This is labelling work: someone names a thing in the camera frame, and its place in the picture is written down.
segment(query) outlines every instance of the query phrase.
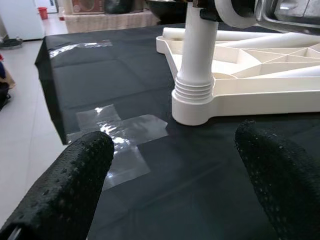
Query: tile floor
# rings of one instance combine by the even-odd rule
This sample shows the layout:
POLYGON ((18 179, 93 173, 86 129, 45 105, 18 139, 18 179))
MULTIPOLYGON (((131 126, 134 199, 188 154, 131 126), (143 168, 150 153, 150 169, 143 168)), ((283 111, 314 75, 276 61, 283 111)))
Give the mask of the tile floor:
MULTIPOLYGON (((44 20, 46 35, 68 33, 57 14, 44 20)), ((65 149, 51 122, 34 65, 42 41, 2 50, 5 67, 16 82, 0 112, 0 227, 35 180, 65 149)))

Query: textured black foam grip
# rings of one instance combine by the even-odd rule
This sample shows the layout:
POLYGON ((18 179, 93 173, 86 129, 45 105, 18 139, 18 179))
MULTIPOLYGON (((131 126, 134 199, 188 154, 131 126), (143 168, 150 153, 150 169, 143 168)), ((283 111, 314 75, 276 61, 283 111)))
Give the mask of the textured black foam grip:
POLYGON ((20 226, 25 239, 85 240, 113 156, 111 138, 99 131, 68 146, 27 192, 0 239, 20 226))
POLYGON ((281 240, 320 240, 320 162, 296 143, 245 122, 235 143, 281 240))

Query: white base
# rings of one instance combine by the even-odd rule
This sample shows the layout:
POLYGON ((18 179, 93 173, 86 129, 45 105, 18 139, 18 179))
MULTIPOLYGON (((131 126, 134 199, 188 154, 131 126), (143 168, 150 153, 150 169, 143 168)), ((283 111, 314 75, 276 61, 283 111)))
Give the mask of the white base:
MULTIPOLYGON (((178 40, 163 36, 156 39, 157 51, 165 54, 174 79, 182 65, 181 33, 180 30, 178 40)), ((187 102, 179 99, 174 90, 174 119, 196 126, 217 116, 320 112, 320 38, 289 33, 288 39, 283 35, 277 38, 257 34, 260 46, 249 49, 243 39, 237 44, 238 34, 234 35, 234 45, 245 47, 225 44, 223 33, 218 32, 212 64, 212 98, 201 103, 187 102), (263 48, 265 41, 268 49, 263 48), (284 41, 290 46, 283 47, 284 41)), ((230 36, 232 32, 227 33, 228 40, 230 36)))

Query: white plastic stand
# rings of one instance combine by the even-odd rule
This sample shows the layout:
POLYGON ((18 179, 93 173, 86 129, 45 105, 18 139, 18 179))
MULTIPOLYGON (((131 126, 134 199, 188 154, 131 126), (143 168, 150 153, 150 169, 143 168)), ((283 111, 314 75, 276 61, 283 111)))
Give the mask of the white plastic stand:
POLYGON ((319 36, 217 29, 189 3, 185 31, 165 28, 157 37, 157 51, 175 78, 177 122, 196 126, 217 116, 320 112, 319 36))

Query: red container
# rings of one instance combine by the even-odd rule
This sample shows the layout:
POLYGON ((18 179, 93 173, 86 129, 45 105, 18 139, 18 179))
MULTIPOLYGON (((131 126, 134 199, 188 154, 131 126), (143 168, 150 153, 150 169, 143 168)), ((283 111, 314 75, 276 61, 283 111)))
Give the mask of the red container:
POLYGON ((38 7, 38 10, 42 20, 48 19, 48 12, 46 7, 38 7))

